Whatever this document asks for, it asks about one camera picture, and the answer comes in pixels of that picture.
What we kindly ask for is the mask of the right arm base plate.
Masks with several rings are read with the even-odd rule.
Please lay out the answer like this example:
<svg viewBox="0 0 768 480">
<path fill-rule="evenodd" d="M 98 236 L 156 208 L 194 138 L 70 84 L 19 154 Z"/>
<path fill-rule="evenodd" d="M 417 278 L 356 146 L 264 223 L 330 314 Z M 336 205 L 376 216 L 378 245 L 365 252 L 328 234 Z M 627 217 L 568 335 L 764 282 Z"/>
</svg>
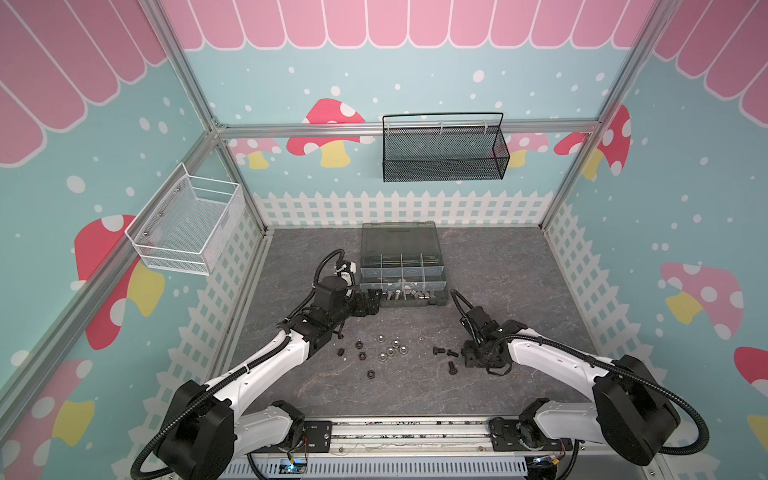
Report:
<svg viewBox="0 0 768 480">
<path fill-rule="evenodd" d="M 495 452 L 568 452 L 573 448 L 571 440 L 546 437 L 532 420 L 494 417 L 488 427 Z"/>
</svg>

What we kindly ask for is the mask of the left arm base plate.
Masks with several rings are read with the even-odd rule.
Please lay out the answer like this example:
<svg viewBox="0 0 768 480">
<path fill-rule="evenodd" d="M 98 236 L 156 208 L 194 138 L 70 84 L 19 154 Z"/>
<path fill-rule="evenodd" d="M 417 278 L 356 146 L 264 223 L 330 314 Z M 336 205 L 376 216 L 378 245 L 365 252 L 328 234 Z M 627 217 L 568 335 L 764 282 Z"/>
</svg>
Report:
<svg viewBox="0 0 768 480">
<path fill-rule="evenodd" d="M 291 453 L 329 453 L 332 429 L 331 421 L 298 421 L 289 431 L 286 449 Z"/>
</svg>

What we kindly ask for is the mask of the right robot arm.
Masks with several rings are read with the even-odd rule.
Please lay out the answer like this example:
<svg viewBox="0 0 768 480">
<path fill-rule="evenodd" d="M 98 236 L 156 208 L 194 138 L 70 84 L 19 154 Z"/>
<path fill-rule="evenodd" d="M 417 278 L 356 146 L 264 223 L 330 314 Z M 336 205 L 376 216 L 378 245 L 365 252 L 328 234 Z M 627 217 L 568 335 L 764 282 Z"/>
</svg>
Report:
<svg viewBox="0 0 768 480">
<path fill-rule="evenodd" d="M 497 417 L 490 431 L 498 448 L 515 442 L 540 451 L 555 441 L 606 445 L 624 460 L 647 466 L 659 454 L 692 456 L 710 442 L 703 416 L 660 385 L 631 355 L 595 356 L 539 334 L 516 320 L 500 324 L 457 290 L 450 297 L 469 334 L 462 356 L 468 368 L 504 377 L 524 366 L 571 387 L 581 403 L 540 397 L 514 420 Z"/>
</svg>

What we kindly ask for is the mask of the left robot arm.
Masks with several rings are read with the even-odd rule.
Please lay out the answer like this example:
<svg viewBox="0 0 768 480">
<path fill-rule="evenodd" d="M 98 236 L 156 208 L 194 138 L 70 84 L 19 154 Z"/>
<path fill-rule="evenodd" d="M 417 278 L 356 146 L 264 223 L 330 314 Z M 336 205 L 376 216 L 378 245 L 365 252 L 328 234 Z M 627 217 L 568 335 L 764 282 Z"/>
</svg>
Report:
<svg viewBox="0 0 768 480">
<path fill-rule="evenodd" d="M 334 265 L 332 274 L 323 267 Z M 309 294 L 277 325 L 276 336 L 226 373 L 198 383 L 188 380 L 174 393 L 158 432 L 133 461 L 133 479 L 217 479 L 230 462 L 255 450 L 294 450 L 304 440 L 304 415 L 275 401 L 252 420 L 245 410 L 293 368 L 309 360 L 333 337 L 342 337 L 351 317 L 378 312 L 381 291 L 361 291 L 354 264 L 342 249 L 316 268 Z"/>
</svg>

